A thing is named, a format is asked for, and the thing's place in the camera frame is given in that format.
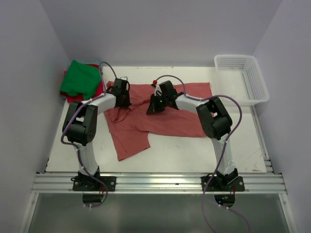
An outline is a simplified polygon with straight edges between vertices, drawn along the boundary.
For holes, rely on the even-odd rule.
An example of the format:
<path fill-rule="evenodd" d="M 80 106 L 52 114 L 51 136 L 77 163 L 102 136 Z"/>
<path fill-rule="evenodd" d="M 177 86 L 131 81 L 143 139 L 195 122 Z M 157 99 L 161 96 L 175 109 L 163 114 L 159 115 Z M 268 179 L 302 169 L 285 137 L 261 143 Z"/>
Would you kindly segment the salmon pink t shirt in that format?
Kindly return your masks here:
<path fill-rule="evenodd" d="M 196 113 L 170 107 L 159 114 L 148 115 L 154 89 L 149 84 L 133 84 L 130 88 L 131 106 L 104 112 L 119 161 L 150 147 L 148 134 L 177 137 L 204 137 Z"/>

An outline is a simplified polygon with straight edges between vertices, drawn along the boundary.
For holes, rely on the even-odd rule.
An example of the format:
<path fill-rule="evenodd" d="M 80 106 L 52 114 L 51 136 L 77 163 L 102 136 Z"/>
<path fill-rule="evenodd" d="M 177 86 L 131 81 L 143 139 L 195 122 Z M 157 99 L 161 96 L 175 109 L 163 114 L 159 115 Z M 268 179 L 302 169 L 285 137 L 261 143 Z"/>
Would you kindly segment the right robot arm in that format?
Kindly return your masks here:
<path fill-rule="evenodd" d="M 232 118 L 221 101 L 223 95 L 202 99 L 184 92 L 178 93 L 171 81 L 153 81 L 152 87 L 155 92 L 151 95 L 147 114 L 163 112 L 166 107 L 195 113 L 203 132 L 213 143 L 217 165 L 212 174 L 201 177 L 202 190 L 230 193 L 244 191 L 243 178 L 238 174 L 230 147 L 230 137 L 236 127 L 232 126 Z"/>

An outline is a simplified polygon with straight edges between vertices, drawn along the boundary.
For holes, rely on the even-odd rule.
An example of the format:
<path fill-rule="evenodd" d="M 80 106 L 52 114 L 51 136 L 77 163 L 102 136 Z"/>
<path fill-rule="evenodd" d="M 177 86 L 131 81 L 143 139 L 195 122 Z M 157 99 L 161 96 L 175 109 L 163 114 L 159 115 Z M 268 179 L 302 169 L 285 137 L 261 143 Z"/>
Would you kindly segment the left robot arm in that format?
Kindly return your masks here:
<path fill-rule="evenodd" d="M 130 83 L 126 77 L 116 78 L 113 85 L 95 98 L 83 102 L 73 101 L 65 117 L 61 143 L 74 147 L 79 170 L 71 180 L 74 191 L 108 192 L 108 184 L 101 178 L 96 162 L 93 139 L 97 130 L 97 117 L 106 110 L 126 108 L 130 103 Z"/>

